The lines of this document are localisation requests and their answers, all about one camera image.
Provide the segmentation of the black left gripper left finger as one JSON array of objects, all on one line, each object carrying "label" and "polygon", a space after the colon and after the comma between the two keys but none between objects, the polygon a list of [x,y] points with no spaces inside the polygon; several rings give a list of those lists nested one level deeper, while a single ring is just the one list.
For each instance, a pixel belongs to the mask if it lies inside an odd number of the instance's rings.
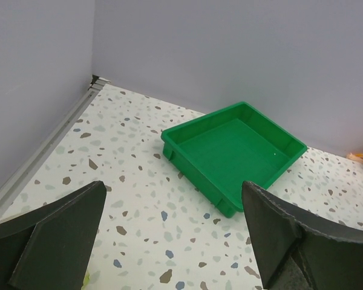
[{"label": "black left gripper left finger", "polygon": [[105,199],[94,181],[0,222],[0,289],[80,289]]}]

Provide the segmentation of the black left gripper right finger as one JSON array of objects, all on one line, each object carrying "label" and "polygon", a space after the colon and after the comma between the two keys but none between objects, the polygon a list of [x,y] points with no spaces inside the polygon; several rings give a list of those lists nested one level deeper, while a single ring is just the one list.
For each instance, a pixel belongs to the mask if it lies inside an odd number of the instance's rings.
[{"label": "black left gripper right finger", "polygon": [[242,203],[264,289],[363,289],[363,231],[243,182]]}]

